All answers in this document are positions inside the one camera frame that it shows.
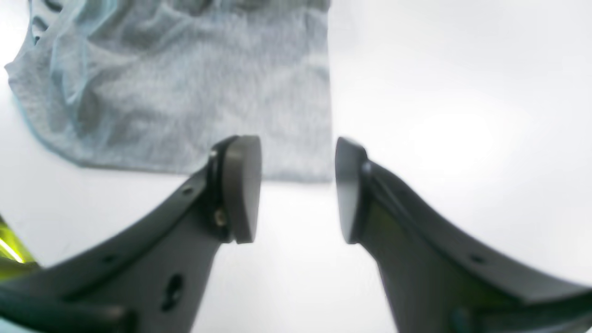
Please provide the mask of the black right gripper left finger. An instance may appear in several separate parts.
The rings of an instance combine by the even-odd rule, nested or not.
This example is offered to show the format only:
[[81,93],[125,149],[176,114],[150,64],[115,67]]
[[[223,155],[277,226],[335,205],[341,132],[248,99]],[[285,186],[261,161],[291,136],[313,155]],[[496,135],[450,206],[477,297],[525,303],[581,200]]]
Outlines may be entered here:
[[205,167],[121,233],[1,284],[3,333],[189,333],[222,244],[254,241],[258,136],[215,144]]

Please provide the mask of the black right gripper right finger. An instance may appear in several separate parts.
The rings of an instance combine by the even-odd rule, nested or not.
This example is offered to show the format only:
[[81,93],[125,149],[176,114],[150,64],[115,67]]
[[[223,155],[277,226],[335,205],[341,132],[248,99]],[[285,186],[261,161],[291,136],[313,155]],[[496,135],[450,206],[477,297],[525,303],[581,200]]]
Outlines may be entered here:
[[589,333],[591,288],[495,251],[339,137],[342,235],[372,256],[400,333]]

